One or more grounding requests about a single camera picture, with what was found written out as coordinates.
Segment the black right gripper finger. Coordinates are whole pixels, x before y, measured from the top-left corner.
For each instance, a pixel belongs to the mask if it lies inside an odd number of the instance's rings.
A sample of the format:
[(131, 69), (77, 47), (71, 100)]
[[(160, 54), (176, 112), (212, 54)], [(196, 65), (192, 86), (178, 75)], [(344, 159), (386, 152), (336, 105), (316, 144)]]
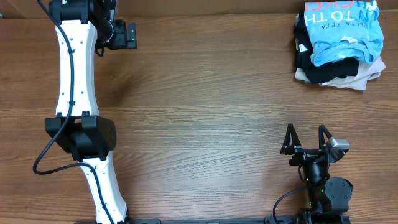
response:
[(327, 137), (327, 139), (330, 139), (333, 137), (333, 135), (329, 132), (329, 130), (327, 130), (327, 128), (323, 124), (321, 124), (318, 127), (318, 139), (319, 139), (318, 142), (320, 149), (322, 149), (326, 144), (325, 137)]
[(280, 153), (284, 155), (293, 155), (302, 148), (299, 137), (292, 123), (288, 124), (285, 139), (282, 144)]

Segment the light blue t-shirt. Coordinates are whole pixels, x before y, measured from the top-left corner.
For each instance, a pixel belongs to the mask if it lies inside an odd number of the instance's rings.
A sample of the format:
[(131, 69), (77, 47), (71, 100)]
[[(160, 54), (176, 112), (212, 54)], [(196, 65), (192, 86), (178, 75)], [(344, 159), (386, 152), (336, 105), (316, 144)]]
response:
[(376, 1), (306, 2), (303, 21), (317, 67), (345, 58), (373, 63), (381, 55), (384, 35)]

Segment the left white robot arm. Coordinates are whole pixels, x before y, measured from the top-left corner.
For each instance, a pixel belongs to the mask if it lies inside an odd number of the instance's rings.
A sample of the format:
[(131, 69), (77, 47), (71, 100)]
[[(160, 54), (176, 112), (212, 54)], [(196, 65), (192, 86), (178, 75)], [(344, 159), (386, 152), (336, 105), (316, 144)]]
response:
[(132, 223), (114, 170), (116, 127), (100, 116), (94, 79), (94, 57), (105, 49), (135, 49), (136, 25), (116, 19), (116, 0), (53, 0), (42, 9), (55, 24), (60, 50), (60, 91), (55, 117), (45, 119), (50, 142), (32, 167), (57, 143), (73, 163), (46, 175), (79, 167), (87, 180), (96, 209), (95, 223)]

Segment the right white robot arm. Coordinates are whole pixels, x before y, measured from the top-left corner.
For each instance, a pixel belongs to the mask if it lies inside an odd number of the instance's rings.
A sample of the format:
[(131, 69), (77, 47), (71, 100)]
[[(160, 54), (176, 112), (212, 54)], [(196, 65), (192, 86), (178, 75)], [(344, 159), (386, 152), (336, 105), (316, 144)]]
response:
[(305, 149), (293, 124), (289, 124), (280, 153), (292, 157), (289, 164), (298, 167), (305, 186), (284, 194), (276, 201), (272, 210), (274, 221), (281, 221), (276, 215), (278, 204), (286, 197), (305, 190), (310, 207), (300, 209), (296, 215), (285, 219), (286, 223), (349, 223), (349, 217), (343, 214), (349, 210), (353, 185), (347, 179), (331, 177), (329, 173), (330, 164), (342, 159), (348, 151), (349, 142), (335, 138), (324, 125), (318, 127), (318, 148)]

